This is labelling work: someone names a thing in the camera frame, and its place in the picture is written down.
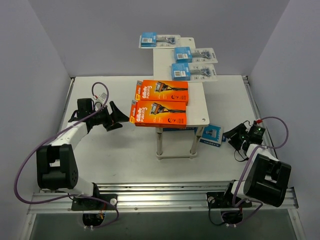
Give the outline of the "orange Fusion5 razor box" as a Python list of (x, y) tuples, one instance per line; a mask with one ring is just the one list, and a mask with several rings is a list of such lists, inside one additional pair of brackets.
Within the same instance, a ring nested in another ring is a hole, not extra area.
[(135, 88), (136, 101), (189, 102), (187, 81), (138, 80)]
[(184, 102), (133, 100), (129, 122), (137, 127), (183, 129), (187, 126)]

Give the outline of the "clear blue-card razor blister pack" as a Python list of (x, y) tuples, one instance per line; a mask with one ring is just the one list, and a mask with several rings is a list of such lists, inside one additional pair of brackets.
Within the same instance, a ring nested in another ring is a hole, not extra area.
[(218, 80), (213, 64), (173, 63), (170, 69), (174, 81), (215, 82)]

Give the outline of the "Gillette SkinGuard blister pack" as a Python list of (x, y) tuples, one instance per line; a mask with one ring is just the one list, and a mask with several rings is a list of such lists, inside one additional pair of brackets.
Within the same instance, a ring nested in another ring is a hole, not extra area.
[(173, 55), (176, 63), (218, 63), (213, 48), (175, 47)]

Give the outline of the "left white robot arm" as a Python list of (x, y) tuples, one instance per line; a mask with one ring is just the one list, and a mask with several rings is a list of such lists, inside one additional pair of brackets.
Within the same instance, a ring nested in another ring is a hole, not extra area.
[(122, 128), (122, 123), (129, 121), (113, 101), (110, 107), (111, 112), (107, 106), (96, 110), (92, 99), (77, 100), (77, 109), (68, 121), (67, 131), (36, 151), (37, 183), (41, 189), (83, 197), (83, 204), (90, 210), (100, 206), (97, 185), (79, 176), (74, 150), (93, 127), (101, 125), (109, 132)]

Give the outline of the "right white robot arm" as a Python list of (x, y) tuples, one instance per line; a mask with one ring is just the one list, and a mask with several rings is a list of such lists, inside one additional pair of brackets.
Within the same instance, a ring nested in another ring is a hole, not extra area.
[[(279, 120), (285, 127), (286, 136), (279, 146), (262, 144), (266, 128), (261, 123), (267, 119)], [(236, 151), (243, 150), (246, 154), (246, 165), (239, 180), (235, 180), (232, 188), (222, 193), (223, 203), (238, 208), (245, 201), (256, 200), (280, 207), (285, 199), (292, 167), (278, 160), (269, 150), (282, 148), (287, 143), (289, 129), (286, 123), (279, 117), (267, 116), (254, 120), (249, 129), (243, 122), (223, 136)]]

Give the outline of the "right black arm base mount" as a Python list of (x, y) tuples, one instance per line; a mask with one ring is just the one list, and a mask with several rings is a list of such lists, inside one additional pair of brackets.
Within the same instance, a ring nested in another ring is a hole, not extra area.
[(233, 195), (222, 191), (207, 192), (207, 205), (211, 209), (230, 209), (234, 208), (232, 204)]

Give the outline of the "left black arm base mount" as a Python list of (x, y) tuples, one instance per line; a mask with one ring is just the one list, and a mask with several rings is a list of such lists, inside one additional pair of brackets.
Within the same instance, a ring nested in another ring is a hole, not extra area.
[(114, 210), (117, 206), (118, 195), (102, 194), (99, 196), (100, 200), (93, 200), (89, 198), (76, 198), (72, 200), (72, 211), (100, 211), (100, 210)]

